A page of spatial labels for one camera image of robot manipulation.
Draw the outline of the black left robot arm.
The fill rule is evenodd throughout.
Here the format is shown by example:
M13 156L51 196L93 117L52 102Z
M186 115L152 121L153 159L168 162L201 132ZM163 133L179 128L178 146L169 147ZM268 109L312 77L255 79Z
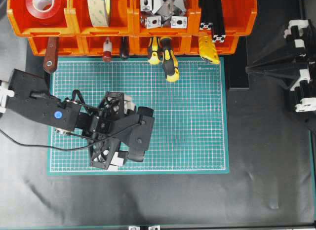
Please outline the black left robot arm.
M135 106L122 92L106 92L96 107L79 90L61 100L49 92L46 79L17 69L0 84L0 111L6 110L65 135L80 130L90 165L109 171L144 160L155 121L151 108Z

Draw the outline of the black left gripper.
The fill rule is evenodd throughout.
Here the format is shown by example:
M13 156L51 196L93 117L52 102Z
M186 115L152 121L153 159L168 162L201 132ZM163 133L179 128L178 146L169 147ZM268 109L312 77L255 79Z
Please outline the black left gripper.
M100 169L118 169L127 158L134 162L143 162L144 152L121 151L121 141L111 133L114 122L133 112L132 99L122 92L106 92L97 107L89 107L79 93L79 102L86 109L78 116L76 128L89 145L90 166ZM138 107L139 115L153 117L154 110Z

